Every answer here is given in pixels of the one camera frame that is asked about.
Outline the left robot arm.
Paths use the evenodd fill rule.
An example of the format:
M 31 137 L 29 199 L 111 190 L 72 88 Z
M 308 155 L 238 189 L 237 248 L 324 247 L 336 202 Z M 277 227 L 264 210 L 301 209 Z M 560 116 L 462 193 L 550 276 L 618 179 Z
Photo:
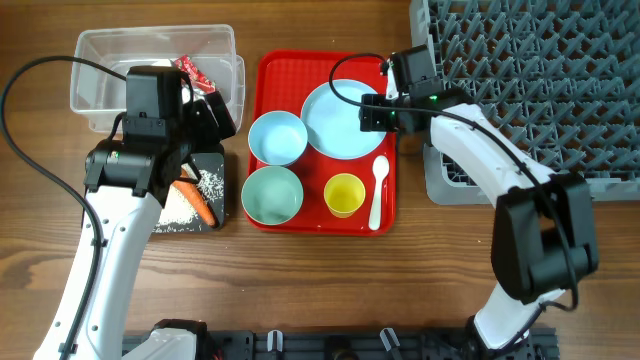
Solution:
M 131 294 L 146 244 L 182 166 L 236 133 L 218 91 L 197 96 L 173 67 L 133 66 L 126 109 L 88 154 L 89 205 L 60 305 L 38 359 L 118 359 Z

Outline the light blue bowl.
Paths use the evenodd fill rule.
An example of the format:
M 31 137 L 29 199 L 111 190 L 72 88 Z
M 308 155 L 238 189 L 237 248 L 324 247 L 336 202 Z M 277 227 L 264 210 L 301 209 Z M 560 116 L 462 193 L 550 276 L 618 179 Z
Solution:
M 307 128 L 301 119 L 287 111 L 261 115 L 250 127 L 248 145 L 260 162 L 289 166 L 304 153 L 308 144 Z

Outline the white napkin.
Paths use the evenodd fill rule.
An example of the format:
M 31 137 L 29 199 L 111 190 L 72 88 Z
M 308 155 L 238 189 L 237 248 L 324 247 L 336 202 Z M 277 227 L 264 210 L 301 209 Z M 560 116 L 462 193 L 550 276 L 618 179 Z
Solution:
M 152 63 L 155 67 L 171 67 L 177 68 L 177 66 L 169 59 L 162 59 Z M 188 104 L 192 101 L 191 83 L 187 81 L 187 77 L 181 78 L 181 98 L 184 104 Z

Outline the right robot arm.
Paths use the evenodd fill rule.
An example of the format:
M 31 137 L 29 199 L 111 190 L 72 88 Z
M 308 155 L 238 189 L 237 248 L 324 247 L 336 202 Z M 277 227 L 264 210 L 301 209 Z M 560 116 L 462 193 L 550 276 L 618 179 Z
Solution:
M 358 105 L 364 131 L 417 133 L 454 160 L 495 209 L 491 264 L 497 285 L 469 319 L 459 350 L 467 359 L 496 359 L 529 344 L 529 330 L 558 297 L 579 303 L 578 283 L 599 254 L 586 180 L 559 174 L 518 149 L 461 88 L 443 89 L 427 46 L 396 52 L 380 66 L 383 94 Z

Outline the white rice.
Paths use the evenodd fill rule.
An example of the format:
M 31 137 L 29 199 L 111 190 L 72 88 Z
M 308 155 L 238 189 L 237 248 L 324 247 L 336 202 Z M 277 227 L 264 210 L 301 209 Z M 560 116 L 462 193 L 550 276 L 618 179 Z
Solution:
M 196 186 L 213 211 L 218 225 L 211 228 L 205 224 L 183 195 L 171 186 L 165 207 L 153 230 L 154 233 L 210 232 L 218 230 L 223 225 L 225 215 L 224 164 L 203 166 L 199 170 L 199 174 L 200 181 Z

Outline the light blue plate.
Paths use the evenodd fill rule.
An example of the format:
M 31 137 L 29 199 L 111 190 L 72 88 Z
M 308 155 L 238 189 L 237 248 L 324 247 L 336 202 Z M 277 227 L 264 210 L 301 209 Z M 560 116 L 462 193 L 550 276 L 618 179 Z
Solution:
M 318 86 L 305 100 L 300 115 L 307 127 L 309 144 L 337 160 L 354 160 L 373 152 L 386 134 L 361 131 L 359 110 L 340 100 L 329 83 Z

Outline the red snack wrapper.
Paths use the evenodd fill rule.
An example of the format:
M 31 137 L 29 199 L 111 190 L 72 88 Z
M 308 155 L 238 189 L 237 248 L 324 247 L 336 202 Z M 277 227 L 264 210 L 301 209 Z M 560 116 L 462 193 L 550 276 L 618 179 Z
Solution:
M 174 59 L 172 64 L 189 76 L 191 83 L 200 93 L 209 94 L 216 91 L 216 84 L 199 70 L 188 55 Z

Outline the green bowl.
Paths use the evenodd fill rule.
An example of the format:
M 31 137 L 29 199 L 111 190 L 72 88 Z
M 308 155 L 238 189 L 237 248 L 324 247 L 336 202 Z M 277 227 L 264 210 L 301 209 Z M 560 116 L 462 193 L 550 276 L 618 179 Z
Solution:
M 247 216 L 265 226 L 277 226 L 293 219 L 303 201 L 300 179 L 282 166 L 265 166 L 252 172 L 241 191 Z

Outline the orange carrot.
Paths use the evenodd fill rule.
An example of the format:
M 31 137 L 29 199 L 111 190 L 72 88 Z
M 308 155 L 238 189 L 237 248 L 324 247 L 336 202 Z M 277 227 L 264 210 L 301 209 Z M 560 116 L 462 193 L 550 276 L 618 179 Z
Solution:
M 183 195 L 205 224 L 211 228 L 215 228 L 218 225 L 213 211 L 198 190 L 196 184 L 193 183 L 193 179 L 184 169 L 181 170 L 180 178 L 174 181 L 172 186 Z

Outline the yellow cup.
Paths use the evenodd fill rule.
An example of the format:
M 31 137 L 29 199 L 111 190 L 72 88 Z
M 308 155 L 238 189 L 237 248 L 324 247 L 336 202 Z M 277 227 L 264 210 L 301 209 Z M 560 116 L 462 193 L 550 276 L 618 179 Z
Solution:
M 340 173 L 327 181 L 323 198 L 335 217 L 348 218 L 363 205 L 366 199 L 366 188 L 357 176 Z

